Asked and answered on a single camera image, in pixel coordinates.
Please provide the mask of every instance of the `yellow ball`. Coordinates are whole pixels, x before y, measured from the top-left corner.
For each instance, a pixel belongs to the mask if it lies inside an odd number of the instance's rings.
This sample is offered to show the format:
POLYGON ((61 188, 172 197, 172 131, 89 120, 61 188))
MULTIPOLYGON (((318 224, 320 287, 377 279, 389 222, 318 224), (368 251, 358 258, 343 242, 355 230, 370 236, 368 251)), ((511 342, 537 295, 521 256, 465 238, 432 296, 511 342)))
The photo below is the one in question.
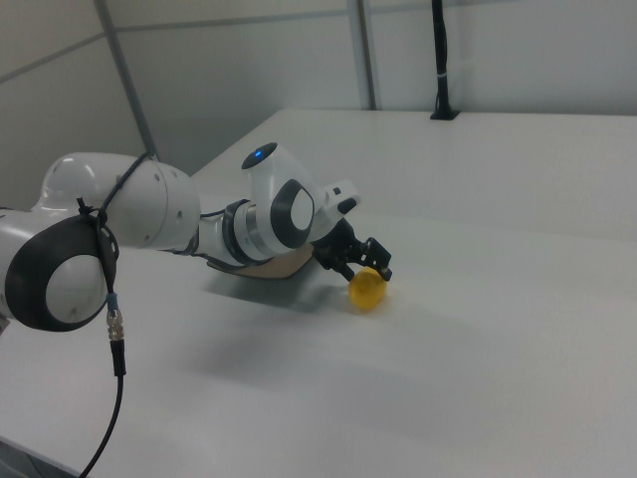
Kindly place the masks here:
POLYGON ((349 300, 363 311, 371 311, 385 295, 387 283, 369 267, 359 271, 349 281, 349 300))

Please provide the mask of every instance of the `white wall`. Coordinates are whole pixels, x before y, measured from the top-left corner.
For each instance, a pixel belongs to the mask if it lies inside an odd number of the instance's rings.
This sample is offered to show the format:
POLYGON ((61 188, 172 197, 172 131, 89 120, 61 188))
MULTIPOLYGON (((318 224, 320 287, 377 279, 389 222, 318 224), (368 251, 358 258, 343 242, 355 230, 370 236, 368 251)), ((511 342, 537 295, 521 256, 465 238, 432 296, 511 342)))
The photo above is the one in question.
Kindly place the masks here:
POLYGON ((0 206, 29 209, 78 150, 142 151, 89 0, 0 0, 0 206))
MULTIPOLYGON (((378 102, 431 111, 431 2, 366 0, 378 102)), ((354 0, 107 0, 162 160, 206 164, 282 108, 368 108, 354 0)), ((467 112, 634 115, 634 0, 445 0, 467 112)))
MULTIPOLYGON (((369 0, 380 102, 432 110, 429 0, 369 0)), ((445 0, 452 106, 637 114, 634 0, 445 0)))
POLYGON ((107 5, 160 158, 186 172, 281 108, 363 106, 344 0, 107 5))

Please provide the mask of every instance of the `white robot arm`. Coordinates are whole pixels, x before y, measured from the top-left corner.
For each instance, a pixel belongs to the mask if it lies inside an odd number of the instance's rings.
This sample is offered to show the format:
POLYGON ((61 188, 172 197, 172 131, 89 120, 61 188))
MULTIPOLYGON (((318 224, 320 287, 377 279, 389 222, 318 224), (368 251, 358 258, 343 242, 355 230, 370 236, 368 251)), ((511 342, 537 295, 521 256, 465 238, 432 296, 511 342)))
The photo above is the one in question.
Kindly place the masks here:
POLYGON ((353 276, 349 262, 376 269, 385 281, 391 276, 389 253, 373 239, 358 242, 343 219, 359 202, 351 182, 319 186, 276 143, 257 148, 243 162, 252 198, 210 217, 202 217, 184 172, 142 162, 109 205, 109 230, 96 235, 93 216, 86 208, 78 214, 78 200, 100 208, 133 162, 116 154, 64 156, 49 169, 30 212, 0 210, 0 317, 55 332, 89 322, 106 297, 98 237, 113 277, 116 243, 201 256, 233 270, 309 242, 318 261, 347 280, 353 276))

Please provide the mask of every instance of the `metal connector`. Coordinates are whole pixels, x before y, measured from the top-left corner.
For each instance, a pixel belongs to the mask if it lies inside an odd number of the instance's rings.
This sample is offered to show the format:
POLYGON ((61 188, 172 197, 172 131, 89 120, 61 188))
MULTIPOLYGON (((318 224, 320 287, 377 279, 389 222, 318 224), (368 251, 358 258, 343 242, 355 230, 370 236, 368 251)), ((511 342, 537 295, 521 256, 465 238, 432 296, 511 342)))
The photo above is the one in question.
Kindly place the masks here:
POLYGON ((119 309, 106 312, 106 323, 108 324, 108 339, 121 341, 123 339, 123 320, 119 309))

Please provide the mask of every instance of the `white table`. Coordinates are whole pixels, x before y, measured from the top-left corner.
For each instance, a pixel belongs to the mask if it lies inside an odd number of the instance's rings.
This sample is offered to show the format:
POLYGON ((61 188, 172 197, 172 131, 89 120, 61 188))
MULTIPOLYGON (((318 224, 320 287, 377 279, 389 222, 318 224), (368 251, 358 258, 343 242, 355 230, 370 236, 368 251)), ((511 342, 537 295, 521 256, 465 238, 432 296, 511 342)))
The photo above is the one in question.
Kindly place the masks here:
MULTIPOLYGON (((370 314, 319 267, 263 283, 123 251, 128 376, 92 476, 635 476, 637 121, 426 118, 284 111, 196 175, 241 197, 278 140, 351 178, 357 235, 394 255, 370 314)), ((0 363, 0 435, 82 469, 115 392, 104 321, 12 324, 0 363)))

